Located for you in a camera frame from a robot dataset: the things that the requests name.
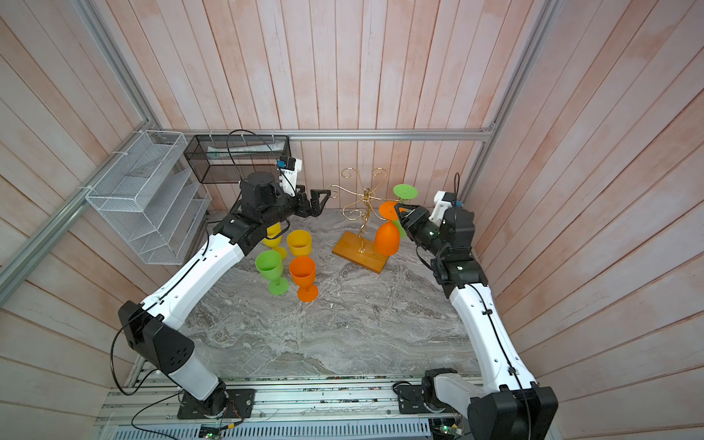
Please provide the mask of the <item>green wine glass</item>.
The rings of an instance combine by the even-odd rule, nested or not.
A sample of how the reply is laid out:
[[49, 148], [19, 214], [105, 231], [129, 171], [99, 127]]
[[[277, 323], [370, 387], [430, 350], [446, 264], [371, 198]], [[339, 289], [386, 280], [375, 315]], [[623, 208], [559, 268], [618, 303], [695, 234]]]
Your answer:
[[[406, 203], [418, 196], [418, 190], [410, 184], [400, 183], [394, 186], [393, 193], [402, 202]], [[399, 220], [393, 220], [392, 223], [399, 230], [401, 238], [406, 238], [407, 234], [403, 230]]]
[[289, 289], [289, 282], [283, 276], [282, 256], [275, 250], [262, 252], [255, 260], [260, 275], [269, 281], [269, 292], [281, 296]]

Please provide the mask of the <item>orange wine glass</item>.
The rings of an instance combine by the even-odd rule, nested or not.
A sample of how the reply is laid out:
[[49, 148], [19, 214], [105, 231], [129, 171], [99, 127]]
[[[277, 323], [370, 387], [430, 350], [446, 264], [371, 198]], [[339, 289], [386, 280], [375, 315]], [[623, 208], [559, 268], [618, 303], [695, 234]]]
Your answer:
[[319, 295], [318, 288], [315, 286], [314, 260], [308, 256], [297, 257], [291, 262], [289, 270], [291, 278], [299, 287], [298, 298], [304, 303], [313, 302]]
[[390, 257], [399, 251], [401, 243], [401, 232], [399, 227], [394, 224], [399, 217], [395, 207], [397, 203], [388, 201], [379, 207], [379, 215], [385, 220], [385, 223], [377, 230], [374, 248], [375, 251], [383, 256]]

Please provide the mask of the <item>yellow wine glass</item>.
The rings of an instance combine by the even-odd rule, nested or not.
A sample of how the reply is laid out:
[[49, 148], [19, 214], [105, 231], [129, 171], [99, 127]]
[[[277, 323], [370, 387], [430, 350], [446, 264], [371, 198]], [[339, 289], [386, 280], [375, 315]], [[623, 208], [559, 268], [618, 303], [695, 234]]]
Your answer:
[[282, 226], [276, 223], [267, 228], [267, 233], [262, 243], [269, 249], [276, 251], [282, 260], [287, 257], [287, 251], [281, 246], [282, 243]]
[[287, 236], [287, 245], [291, 254], [298, 257], [308, 257], [313, 250], [313, 240], [309, 232], [305, 230], [294, 230]]

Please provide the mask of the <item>orange wooden rack base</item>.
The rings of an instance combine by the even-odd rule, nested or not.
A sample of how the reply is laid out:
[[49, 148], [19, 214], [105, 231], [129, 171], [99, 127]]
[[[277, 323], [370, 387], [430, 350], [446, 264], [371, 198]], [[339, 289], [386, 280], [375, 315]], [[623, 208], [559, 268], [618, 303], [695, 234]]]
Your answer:
[[359, 234], [346, 231], [335, 244], [332, 252], [348, 261], [351, 261], [367, 270], [380, 274], [388, 260], [374, 249], [374, 242], [359, 236]]

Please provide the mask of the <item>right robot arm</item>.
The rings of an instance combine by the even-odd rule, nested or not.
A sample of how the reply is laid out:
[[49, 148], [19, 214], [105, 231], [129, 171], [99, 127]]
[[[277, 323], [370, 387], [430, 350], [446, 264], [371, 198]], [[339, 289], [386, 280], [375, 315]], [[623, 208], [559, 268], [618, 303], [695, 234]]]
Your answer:
[[502, 324], [487, 278], [472, 255], [473, 214], [457, 205], [431, 214], [420, 205], [399, 203], [395, 211], [408, 238], [432, 254], [425, 265], [458, 313], [480, 365], [480, 387], [452, 368], [427, 371], [425, 405], [452, 408], [476, 439], [545, 438], [558, 399], [524, 365]]

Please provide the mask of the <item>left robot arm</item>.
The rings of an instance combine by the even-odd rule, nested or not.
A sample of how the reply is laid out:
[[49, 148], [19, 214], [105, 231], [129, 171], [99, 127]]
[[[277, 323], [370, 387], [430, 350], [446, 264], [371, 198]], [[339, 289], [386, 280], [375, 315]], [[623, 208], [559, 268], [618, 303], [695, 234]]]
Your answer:
[[308, 191], [286, 176], [254, 172], [240, 183], [240, 197], [205, 245], [161, 289], [118, 311], [128, 346], [201, 404], [209, 417], [225, 406], [225, 383], [194, 355], [194, 342], [180, 331], [211, 287], [290, 216], [322, 214], [331, 192]]

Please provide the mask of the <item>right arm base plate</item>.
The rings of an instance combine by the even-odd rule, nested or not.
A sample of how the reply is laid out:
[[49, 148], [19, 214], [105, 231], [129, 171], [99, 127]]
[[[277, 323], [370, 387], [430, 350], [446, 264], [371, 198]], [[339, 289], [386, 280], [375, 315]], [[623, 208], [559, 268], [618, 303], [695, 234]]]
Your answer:
[[472, 389], [462, 389], [449, 383], [436, 387], [431, 383], [413, 385], [399, 381], [392, 385], [401, 414], [449, 414], [467, 412]]

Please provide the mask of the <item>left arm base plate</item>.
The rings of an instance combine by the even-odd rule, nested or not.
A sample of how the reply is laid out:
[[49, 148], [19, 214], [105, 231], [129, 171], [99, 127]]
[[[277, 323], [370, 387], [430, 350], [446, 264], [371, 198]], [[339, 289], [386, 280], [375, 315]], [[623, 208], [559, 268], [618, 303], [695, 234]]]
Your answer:
[[252, 416], [255, 396], [254, 389], [216, 389], [206, 400], [198, 401], [187, 392], [181, 400], [177, 419], [248, 419]]

